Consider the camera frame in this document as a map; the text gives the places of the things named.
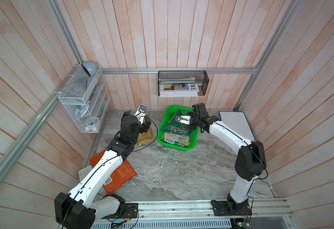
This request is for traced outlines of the gold chip bag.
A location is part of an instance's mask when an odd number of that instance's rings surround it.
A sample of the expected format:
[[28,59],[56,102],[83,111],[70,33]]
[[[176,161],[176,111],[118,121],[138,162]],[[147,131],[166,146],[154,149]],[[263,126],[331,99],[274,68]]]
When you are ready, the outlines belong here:
[[[137,127],[138,127],[138,131],[139,131],[141,124],[138,120],[137,120]],[[143,134],[139,133],[135,146],[141,146],[142,144],[152,142],[153,140],[154,140],[154,136],[153,136],[152,129],[150,127],[148,132],[143,133]]]

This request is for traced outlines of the dark green REAL chip bag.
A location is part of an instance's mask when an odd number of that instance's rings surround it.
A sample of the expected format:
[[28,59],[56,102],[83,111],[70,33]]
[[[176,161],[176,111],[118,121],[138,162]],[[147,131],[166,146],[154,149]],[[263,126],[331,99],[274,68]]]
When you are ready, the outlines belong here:
[[172,121],[162,128],[162,140],[168,144],[188,148],[191,145],[193,130],[187,125]]

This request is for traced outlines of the red chip bag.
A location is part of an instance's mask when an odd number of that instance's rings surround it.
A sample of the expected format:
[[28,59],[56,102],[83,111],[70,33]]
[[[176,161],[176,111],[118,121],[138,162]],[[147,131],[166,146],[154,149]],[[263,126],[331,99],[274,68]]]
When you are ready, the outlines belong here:
[[[92,158],[89,159],[91,165],[93,168],[97,166],[97,164],[101,161],[101,159],[104,157],[104,154],[106,153],[107,156],[113,157],[115,154],[110,154],[110,151],[107,151],[106,149],[102,152],[96,154]],[[134,171],[134,169],[131,167],[130,163],[125,160],[115,171],[109,175],[106,176],[103,172],[97,171],[96,177],[101,178],[101,180],[104,180],[105,183],[103,184],[103,188],[106,192],[106,194],[112,194],[119,188],[121,188],[127,181],[129,181],[131,178],[137,175],[137,173]]]

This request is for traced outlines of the light green white chip bag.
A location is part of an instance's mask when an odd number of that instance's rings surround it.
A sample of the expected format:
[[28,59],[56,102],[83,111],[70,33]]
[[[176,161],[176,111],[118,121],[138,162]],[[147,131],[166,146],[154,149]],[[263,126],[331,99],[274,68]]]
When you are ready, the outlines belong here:
[[180,117],[182,115],[181,111],[178,110],[177,112],[171,112],[169,117],[169,122],[177,121],[177,117]]

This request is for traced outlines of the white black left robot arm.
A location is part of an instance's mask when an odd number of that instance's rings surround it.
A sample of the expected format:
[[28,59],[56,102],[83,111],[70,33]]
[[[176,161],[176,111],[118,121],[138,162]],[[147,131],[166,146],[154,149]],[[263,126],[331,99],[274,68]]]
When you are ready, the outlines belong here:
[[56,222],[67,229],[89,229],[93,223],[106,216],[123,215],[124,199],[108,195],[94,201],[98,191],[113,172],[134,151],[139,134],[148,131],[151,120],[144,121],[146,106],[141,105],[135,114],[124,112],[120,131],[107,146],[96,166],[67,194],[55,198]]

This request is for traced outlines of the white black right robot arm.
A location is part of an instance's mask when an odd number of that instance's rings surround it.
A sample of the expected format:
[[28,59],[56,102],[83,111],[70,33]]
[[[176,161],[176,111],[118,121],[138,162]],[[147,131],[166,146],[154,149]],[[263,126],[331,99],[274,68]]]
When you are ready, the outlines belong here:
[[237,154],[235,171],[237,178],[224,204],[212,201],[212,206],[219,211],[219,215],[251,214],[249,205],[249,192],[254,181],[260,180],[259,176],[267,171],[267,164],[263,144],[258,140],[250,140],[238,134],[218,117],[210,116],[203,103],[192,106],[192,111],[185,117],[189,128],[200,128],[202,132],[210,133],[223,141],[234,153]]

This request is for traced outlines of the green plastic basket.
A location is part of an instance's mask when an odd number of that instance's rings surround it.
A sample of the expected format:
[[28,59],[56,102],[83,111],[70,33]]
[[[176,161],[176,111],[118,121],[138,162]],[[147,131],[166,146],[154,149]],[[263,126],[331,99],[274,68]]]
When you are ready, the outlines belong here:
[[170,106],[163,117],[158,131],[157,140],[167,148],[173,148],[182,151],[192,150],[198,137],[198,128],[192,130],[188,125],[177,122],[177,115],[188,115],[192,108],[181,106]]

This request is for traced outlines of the white LOEWE book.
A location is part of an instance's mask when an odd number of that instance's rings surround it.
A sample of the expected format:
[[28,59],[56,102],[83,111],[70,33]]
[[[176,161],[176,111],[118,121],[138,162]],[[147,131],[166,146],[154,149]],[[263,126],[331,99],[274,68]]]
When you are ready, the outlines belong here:
[[158,81],[160,97],[196,97],[199,88],[194,77],[160,79]]

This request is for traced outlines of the white tape roll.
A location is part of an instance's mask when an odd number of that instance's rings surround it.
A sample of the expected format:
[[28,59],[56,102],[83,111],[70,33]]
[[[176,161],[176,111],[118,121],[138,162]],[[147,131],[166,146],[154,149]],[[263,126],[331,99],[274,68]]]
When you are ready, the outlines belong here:
[[98,128],[98,125],[99,125],[99,118],[96,117],[96,116],[90,116],[86,119],[86,127],[88,129],[97,129]]

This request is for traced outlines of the white calculator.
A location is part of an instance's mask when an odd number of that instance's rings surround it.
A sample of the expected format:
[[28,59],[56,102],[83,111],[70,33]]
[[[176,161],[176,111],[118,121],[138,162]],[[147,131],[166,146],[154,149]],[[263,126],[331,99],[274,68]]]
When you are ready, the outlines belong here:
[[81,170],[78,171],[79,175],[79,180],[82,181],[91,171],[92,171],[92,166],[87,166]]

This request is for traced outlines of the white board blue frame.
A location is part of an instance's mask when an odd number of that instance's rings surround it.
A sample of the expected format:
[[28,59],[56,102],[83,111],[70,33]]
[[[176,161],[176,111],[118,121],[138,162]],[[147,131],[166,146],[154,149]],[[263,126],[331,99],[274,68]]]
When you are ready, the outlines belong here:
[[219,117],[226,126],[236,133],[249,140],[255,140],[255,136],[244,112],[220,111]]

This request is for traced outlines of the black mesh wall shelf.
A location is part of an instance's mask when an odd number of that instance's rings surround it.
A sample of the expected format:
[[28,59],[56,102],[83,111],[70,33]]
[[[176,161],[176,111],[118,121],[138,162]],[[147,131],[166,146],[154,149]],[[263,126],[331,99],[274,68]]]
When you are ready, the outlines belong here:
[[209,77],[206,71],[159,71],[160,97],[198,97],[205,95]]

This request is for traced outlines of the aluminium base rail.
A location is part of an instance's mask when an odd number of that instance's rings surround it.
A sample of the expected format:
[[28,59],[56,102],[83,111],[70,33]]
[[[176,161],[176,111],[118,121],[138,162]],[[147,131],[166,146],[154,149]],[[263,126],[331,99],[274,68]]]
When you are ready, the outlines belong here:
[[66,229],[253,229],[260,222],[279,222],[291,228],[294,215],[283,198],[250,198],[235,210],[226,200],[127,202],[114,195],[84,206],[60,193],[56,221]]

